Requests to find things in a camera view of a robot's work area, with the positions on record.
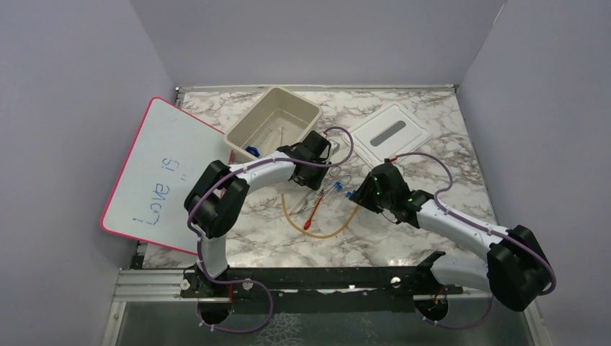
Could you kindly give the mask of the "metal crucible tongs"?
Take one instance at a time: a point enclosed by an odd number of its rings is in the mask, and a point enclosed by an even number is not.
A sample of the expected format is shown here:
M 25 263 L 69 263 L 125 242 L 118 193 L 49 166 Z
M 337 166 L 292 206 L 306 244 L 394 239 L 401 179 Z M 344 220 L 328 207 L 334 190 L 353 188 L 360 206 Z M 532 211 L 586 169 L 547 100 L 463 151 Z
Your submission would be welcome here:
M 339 167 L 331 168 L 328 171 L 327 176 L 315 192 L 307 194 L 305 201 L 307 203 L 313 203 L 323 192 L 329 192 L 336 183 L 341 185 L 349 184 L 352 180 L 352 175 L 346 170 Z

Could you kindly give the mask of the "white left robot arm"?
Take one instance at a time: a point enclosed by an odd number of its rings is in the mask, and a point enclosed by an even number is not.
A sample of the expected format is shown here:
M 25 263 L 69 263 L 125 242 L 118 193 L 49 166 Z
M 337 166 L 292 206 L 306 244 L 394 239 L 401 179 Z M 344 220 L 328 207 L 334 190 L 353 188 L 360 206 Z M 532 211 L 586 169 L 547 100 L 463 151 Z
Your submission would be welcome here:
M 292 181 L 317 190 L 329 170 L 333 145 L 311 131 L 301 142 L 281 146 L 246 164 L 211 162 L 184 202 L 187 227 L 196 233 L 199 286 L 209 296 L 226 289 L 226 234 L 233 228 L 246 197 L 263 187 Z

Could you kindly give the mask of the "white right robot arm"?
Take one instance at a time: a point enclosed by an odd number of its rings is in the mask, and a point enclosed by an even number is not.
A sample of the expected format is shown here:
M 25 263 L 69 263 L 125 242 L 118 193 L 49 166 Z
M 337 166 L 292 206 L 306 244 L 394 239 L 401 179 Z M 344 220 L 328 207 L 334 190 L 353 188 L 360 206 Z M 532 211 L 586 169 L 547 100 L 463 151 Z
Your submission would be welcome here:
M 433 293 L 459 285 L 490 293 L 513 311 L 524 311 L 550 293 L 556 277 L 534 233 L 522 225 L 508 229 L 451 210 L 435 195 L 413 190 L 390 162 L 373 168 L 349 199 L 374 213 L 388 211 L 396 223 L 443 236 L 475 258 L 442 255 L 416 273 L 416 285 Z

